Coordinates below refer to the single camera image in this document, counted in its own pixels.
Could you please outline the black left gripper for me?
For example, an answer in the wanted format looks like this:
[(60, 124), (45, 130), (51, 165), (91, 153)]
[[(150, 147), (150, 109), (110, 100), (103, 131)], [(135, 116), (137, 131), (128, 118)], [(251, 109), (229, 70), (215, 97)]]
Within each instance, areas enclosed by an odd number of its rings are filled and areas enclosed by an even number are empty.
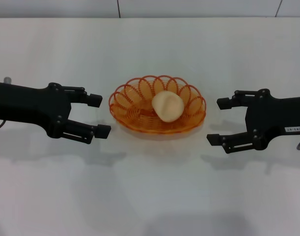
[(0, 120), (38, 125), (51, 138), (63, 137), (85, 144), (93, 138), (106, 139), (111, 126), (68, 120), (71, 103), (99, 108), (101, 102), (101, 95), (88, 95), (83, 87), (50, 83), (37, 89), (0, 83)]

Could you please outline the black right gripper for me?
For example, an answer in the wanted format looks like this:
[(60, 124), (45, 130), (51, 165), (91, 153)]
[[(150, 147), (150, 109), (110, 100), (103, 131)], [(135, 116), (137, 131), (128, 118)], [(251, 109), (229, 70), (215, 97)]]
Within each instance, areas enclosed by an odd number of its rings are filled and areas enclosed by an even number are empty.
[(248, 132), (207, 135), (211, 146), (221, 146), (227, 154), (264, 150), (276, 137), (300, 135), (300, 97), (275, 98), (268, 89), (236, 90), (231, 98), (219, 98), (217, 105), (221, 110), (247, 107), (245, 122)]

